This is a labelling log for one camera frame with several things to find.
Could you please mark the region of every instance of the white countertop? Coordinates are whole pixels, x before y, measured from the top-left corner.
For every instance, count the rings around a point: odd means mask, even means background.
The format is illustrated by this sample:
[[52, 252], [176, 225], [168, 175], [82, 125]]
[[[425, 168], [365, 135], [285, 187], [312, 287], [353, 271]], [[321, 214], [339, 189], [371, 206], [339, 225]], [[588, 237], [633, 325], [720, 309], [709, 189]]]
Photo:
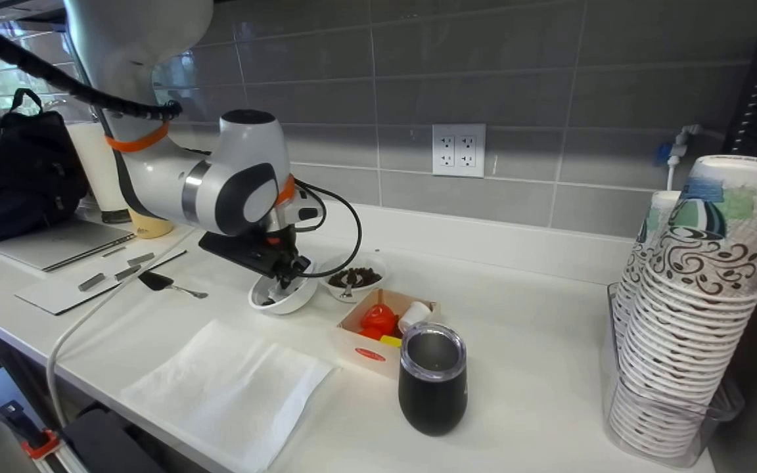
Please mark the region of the white countertop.
[[[218, 469], [212, 457], [119, 402], [124, 385], [157, 367], [201, 325], [218, 317], [243, 333], [336, 364], [274, 469], [667, 469], [620, 451], [601, 422], [604, 280], [617, 275], [630, 246], [626, 238], [360, 210], [369, 227], [365, 252], [388, 268], [392, 288], [440, 301], [448, 323], [467, 343], [470, 400], [452, 432], [431, 439], [412, 430], [399, 413], [394, 380], [333, 348], [329, 333], [350, 306], [318, 293], [289, 317], [253, 313], [245, 293], [258, 275], [206, 255], [195, 246], [197, 238], [186, 238], [190, 255], [164, 273], [210, 296], [126, 287], [63, 348], [61, 376]], [[308, 255], [345, 252], [350, 231], [345, 218], [331, 218], [329, 227], [306, 238], [306, 248]], [[44, 363], [56, 336], [76, 319], [76, 313], [52, 317], [14, 296], [36, 277], [34, 271], [0, 256], [0, 338]], [[695, 473], [712, 473], [707, 453]]]

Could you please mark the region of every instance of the food container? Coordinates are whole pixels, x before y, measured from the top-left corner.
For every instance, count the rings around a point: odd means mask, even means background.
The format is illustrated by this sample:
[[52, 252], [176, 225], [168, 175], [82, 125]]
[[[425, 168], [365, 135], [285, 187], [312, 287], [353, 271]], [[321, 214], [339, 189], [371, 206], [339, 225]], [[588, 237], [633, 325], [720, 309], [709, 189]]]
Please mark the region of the food container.
[[649, 457], [662, 465], [695, 465], [712, 432], [734, 419], [743, 400], [731, 377], [722, 377], [709, 403], [667, 403], [659, 393], [626, 385], [617, 364], [615, 317], [601, 348], [604, 376], [604, 427], [626, 451]]
[[323, 288], [345, 301], [358, 304], [364, 296], [377, 290], [379, 287], [387, 287], [388, 273], [377, 259], [354, 259], [350, 268], [323, 277]]
[[394, 343], [392, 338], [379, 340], [371, 336], [364, 336], [360, 317], [379, 304], [379, 300], [394, 309], [394, 315], [406, 315], [412, 301], [428, 304], [431, 315], [425, 323], [440, 323], [442, 317], [436, 315], [436, 304], [428, 300], [419, 300], [402, 290], [392, 288], [373, 288], [360, 304], [354, 304], [348, 317], [342, 317], [331, 333], [333, 343], [339, 351], [345, 351], [348, 359], [371, 367], [377, 373], [383, 373], [388, 377], [399, 377], [399, 351], [402, 343]]

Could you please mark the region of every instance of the white outlet cover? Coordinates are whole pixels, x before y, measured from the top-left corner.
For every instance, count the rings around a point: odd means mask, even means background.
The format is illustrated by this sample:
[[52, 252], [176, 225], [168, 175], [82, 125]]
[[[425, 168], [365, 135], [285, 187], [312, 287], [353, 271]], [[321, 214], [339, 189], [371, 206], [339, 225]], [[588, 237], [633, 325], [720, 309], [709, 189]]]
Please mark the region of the white outlet cover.
[[431, 125], [431, 171], [436, 175], [484, 175], [486, 125]]

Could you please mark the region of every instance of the paper cup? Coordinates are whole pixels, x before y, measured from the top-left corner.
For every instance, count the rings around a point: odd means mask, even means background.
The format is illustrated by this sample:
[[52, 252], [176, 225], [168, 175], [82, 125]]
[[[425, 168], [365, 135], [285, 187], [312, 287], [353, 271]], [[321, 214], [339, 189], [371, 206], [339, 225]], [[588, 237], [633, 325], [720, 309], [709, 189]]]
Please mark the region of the paper cup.
[[712, 296], [757, 290], [757, 158], [695, 163], [649, 268]]
[[695, 432], [695, 424], [685, 419], [676, 419], [670, 415], [658, 417], [654, 409], [641, 403], [628, 403], [626, 400], [615, 400], [612, 415], [617, 424], [641, 430], [651, 436], [658, 443], [676, 443], [683, 446], [685, 436]]
[[666, 343], [659, 338], [651, 338], [641, 327], [630, 327], [626, 340], [651, 359], [688, 367], [688, 369], [726, 369], [726, 363], [729, 363], [726, 351], [688, 351], [688, 348]]
[[716, 389], [720, 385], [720, 376], [695, 380], [695, 377], [672, 377], [662, 369], [641, 364], [641, 359], [624, 356], [620, 373], [633, 380], [637, 385], [643, 385], [651, 393], [667, 393], [672, 400], [688, 400], [688, 402], [707, 402], [712, 400]]
[[688, 363], [701, 363], [701, 359], [709, 359], [709, 364], [717, 364], [717, 359], [729, 363], [731, 348], [734, 348], [726, 343], [701, 343], [701, 340], [685, 340], [678, 336], [667, 336], [667, 333], [658, 331], [654, 325], [643, 323], [641, 317], [633, 317], [628, 333], [637, 336], [641, 343], [647, 340], [659, 355], [666, 351], [672, 356], [683, 356]]
[[691, 377], [691, 380], [712, 380], [720, 376], [720, 367], [707, 367], [707, 364], [683, 364], [683, 363], [667, 363], [659, 356], [649, 356], [643, 348], [626, 346], [620, 356], [639, 359], [641, 364], [649, 364], [658, 373], [666, 373], [667, 377]]
[[637, 244], [628, 255], [628, 263], [624, 268], [624, 280], [637, 287], [641, 280], [641, 271], [647, 264], [647, 256], [651, 246], [659, 242], [659, 237], [667, 227], [667, 218], [678, 201], [682, 191], [651, 191], [641, 231], [637, 237]]
[[742, 338], [738, 333], [726, 338], [726, 336], [705, 336], [705, 333], [691, 333], [691, 331], [678, 331], [672, 325], [662, 325], [654, 315], [649, 315], [647, 306], [639, 306], [637, 323], [651, 336], [662, 338], [666, 343], [683, 346], [691, 351], [722, 351], [734, 348], [735, 340]]
[[757, 290], [750, 296], [707, 296], [701, 290], [691, 290], [685, 287], [667, 283], [667, 277], [658, 275], [651, 268], [643, 271], [641, 287], [649, 287], [651, 290], [685, 301], [685, 304], [705, 304], [705, 306], [726, 306], [726, 309], [738, 309], [738, 306], [753, 306], [757, 304]]
[[678, 336], [691, 333], [695, 338], [716, 338], [717, 343], [726, 338], [738, 338], [747, 327], [750, 313], [734, 317], [734, 323], [712, 323], [707, 313], [683, 313], [683, 309], [670, 309], [662, 301], [651, 301], [649, 293], [641, 293], [641, 313], [654, 323], [662, 325]]

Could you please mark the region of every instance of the napkin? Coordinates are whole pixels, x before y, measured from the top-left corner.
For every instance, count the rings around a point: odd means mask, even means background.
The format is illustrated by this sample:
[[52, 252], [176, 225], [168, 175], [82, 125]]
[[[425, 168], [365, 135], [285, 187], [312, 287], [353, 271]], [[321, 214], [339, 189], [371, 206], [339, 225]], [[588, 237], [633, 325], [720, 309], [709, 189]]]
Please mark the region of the napkin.
[[266, 469], [331, 364], [210, 319], [120, 402], [229, 469]]

